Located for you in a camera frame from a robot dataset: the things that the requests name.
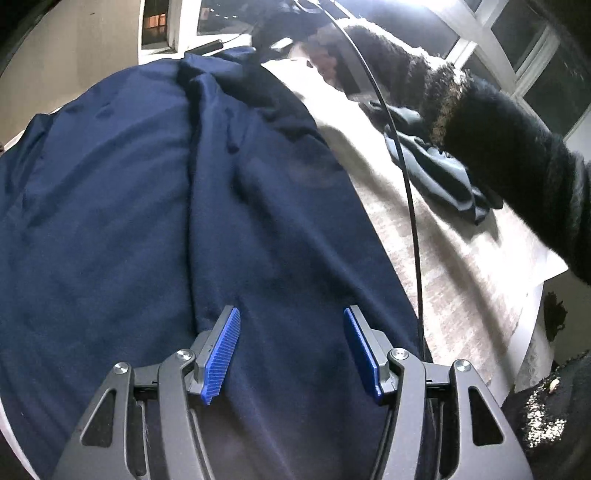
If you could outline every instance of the blue gripper pad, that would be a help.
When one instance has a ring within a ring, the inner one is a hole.
[[[378,364],[376,363],[374,356],[369,349],[369,345],[359,328],[355,315],[353,315],[351,309],[348,308],[345,309],[344,313],[345,337],[347,338],[349,349],[353,354],[355,365],[357,365],[363,388],[378,404],[381,404],[384,393],[379,386]]]
[[[201,399],[205,405],[209,405],[212,398],[219,395],[222,389],[223,379],[228,371],[239,335],[240,311],[234,308],[205,364],[203,389],[201,390]]]

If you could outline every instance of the metal screw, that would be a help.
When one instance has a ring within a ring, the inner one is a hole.
[[[396,360],[406,360],[409,355],[404,348],[393,348],[391,354]]]
[[[469,372],[472,370],[472,364],[468,360],[456,360],[456,368],[460,372]]]
[[[193,357],[193,352],[187,348],[183,348],[182,350],[179,350],[177,352],[177,358],[181,362],[186,362],[187,360],[191,360],[192,357]]]
[[[126,374],[127,370],[129,370],[129,364],[126,362],[119,362],[113,367],[113,372],[115,372],[117,375]]]

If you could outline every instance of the window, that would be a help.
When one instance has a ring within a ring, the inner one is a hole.
[[[197,35],[248,33],[273,0],[202,0]]]
[[[486,66],[482,63],[482,60],[478,58],[475,52],[464,64],[463,69],[470,70],[472,74],[480,77],[483,80],[486,80],[488,83],[493,84],[497,89],[501,89],[494,75],[486,68]]]
[[[509,0],[492,26],[492,32],[505,50],[515,71],[533,50],[544,29],[544,20],[525,0]]]
[[[591,76],[561,46],[524,99],[550,130],[566,135],[591,103]]]
[[[353,15],[367,18],[411,47],[447,57],[460,36],[427,7],[407,0],[341,0]]]
[[[168,0],[145,0],[142,45],[166,41]]]
[[[482,3],[482,0],[464,0],[470,9],[475,12]]]

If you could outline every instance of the beige blanket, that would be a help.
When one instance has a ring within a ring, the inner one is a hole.
[[[349,173],[359,198],[405,291],[415,305],[417,288],[402,172],[385,141],[354,102],[325,84],[306,61],[265,65],[306,105],[320,132]],[[507,206],[478,227],[429,204],[413,188],[423,271],[426,337],[434,361],[472,361],[490,381],[505,355],[536,261],[546,248]]]

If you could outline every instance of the dark blue garment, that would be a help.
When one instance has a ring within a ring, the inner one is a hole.
[[[417,322],[347,173],[250,52],[116,73],[0,161],[0,395],[42,478],[114,363],[163,361],[226,304],[217,477],[369,476],[386,412],[343,308],[415,354]]]

